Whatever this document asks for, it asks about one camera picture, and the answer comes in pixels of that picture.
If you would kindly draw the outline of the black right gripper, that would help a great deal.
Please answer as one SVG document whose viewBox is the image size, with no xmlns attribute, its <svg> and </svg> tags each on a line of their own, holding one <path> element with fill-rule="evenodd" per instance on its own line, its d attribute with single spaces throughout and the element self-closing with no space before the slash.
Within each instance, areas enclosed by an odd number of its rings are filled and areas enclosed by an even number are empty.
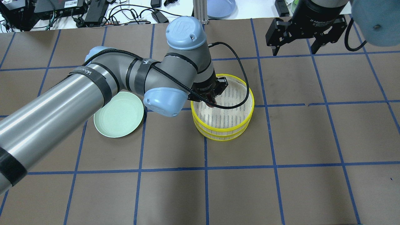
<svg viewBox="0 0 400 225">
<path fill-rule="evenodd" d="M 290 20 L 275 17 L 266 32 L 266 45 L 277 56 L 281 46 L 297 39 L 314 38 L 311 53 L 336 43 L 347 27 L 341 14 L 347 0 L 299 0 Z"/>
</svg>

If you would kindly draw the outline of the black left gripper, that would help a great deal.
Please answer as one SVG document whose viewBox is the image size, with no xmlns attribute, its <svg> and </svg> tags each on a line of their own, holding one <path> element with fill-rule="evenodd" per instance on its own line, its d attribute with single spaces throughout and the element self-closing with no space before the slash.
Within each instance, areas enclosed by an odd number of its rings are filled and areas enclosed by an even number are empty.
<svg viewBox="0 0 400 225">
<path fill-rule="evenodd" d="M 195 82 L 191 90 L 209 102 L 216 104 L 216 97 L 221 95 L 227 86 L 226 77 L 218 78 L 215 74 L 212 74 L 206 81 Z"/>
</svg>

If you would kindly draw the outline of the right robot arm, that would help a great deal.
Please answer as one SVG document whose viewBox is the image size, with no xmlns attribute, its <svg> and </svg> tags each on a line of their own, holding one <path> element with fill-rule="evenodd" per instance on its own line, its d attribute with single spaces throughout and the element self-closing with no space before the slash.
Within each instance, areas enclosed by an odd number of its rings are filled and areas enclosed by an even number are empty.
<svg viewBox="0 0 400 225">
<path fill-rule="evenodd" d="M 365 44 L 392 47 L 399 44 L 398 0 L 300 0 L 289 21 L 276 17 L 268 28 L 266 45 L 276 56 L 281 46 L 297 39 L 315 38 L 311 53 L 327 43 L 336 43 L 342 34 L 348 51 L 356 52 Z M 365 40 L 350 47 L 348 37 L 357 23 Z"/>
</svg>

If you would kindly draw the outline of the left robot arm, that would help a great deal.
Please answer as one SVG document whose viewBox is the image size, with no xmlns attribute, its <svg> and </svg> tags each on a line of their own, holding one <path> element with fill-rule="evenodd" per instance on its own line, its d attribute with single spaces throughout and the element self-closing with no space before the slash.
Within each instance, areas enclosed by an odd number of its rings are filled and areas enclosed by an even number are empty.
<svg viewBox="0 0 400 225">
<path fill-rule="evenodd" d="M 165 35 L 169 50 L 163 61 L 95 47 L 82 66 L 2 120 L 1 194 L 123 89 L 166 117 L 177 116 L 188 100 L 218 107 L 215 98 L 228 82 L 216 77 L 202 24 L 178 17 Z"/>
</svg>

